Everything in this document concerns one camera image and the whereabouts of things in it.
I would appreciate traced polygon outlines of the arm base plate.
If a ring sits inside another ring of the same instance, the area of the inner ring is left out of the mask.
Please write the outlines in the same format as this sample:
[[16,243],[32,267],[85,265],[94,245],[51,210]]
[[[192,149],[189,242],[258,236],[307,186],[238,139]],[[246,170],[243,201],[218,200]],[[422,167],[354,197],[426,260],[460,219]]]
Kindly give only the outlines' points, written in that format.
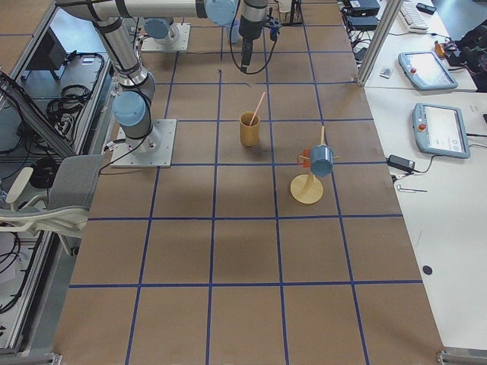
[[143,52],[185,52],[189,45],[190,24],[167,23],[162,18],[147,19]]
[[140,141],[126,139],[119,127],[117,138],[124,142],[115,144],[110,162],[117,168],[170,167],[176,130],[176,119],[154,119],[151,133],[133,151]]

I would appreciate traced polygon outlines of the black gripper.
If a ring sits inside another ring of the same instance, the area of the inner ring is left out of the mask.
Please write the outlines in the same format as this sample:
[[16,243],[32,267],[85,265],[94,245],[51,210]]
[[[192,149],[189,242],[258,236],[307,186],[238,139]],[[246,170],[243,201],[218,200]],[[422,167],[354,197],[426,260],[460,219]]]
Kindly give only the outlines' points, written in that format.
[[240,14],[239,34],[243,39],[240,70],[244,74],[248,72],[248,68],[250,67],[253,41],[260,37],[262,28],[266,22],[266,9],[266,0],[249,0],[243,2]]

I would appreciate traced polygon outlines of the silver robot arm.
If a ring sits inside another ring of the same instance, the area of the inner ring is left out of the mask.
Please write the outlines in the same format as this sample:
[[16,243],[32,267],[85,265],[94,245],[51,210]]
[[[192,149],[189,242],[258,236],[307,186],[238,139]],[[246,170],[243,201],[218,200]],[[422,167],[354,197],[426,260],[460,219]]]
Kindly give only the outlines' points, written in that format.
[[172,46],[180,38],[180,31],[173,18],[146,18],[144,29],[150,38],[163,46]]
[[118,117],[130,151],[148,150],[157,145],[151,121],[151,99],[155,81],[142,65],[123,28],[123,19],[142,17],[170,20],[173,17],[209,19],[219,26],[232,25],[240,15],[239,34],[243,39],[240,70],[245,73],[253,54],[253,41],[270,26],[267,1],[57,1],[56,5],[73,17],[90,21],[105,46],[116,70],[122,95],[135,97],[143,111],[128,122]]

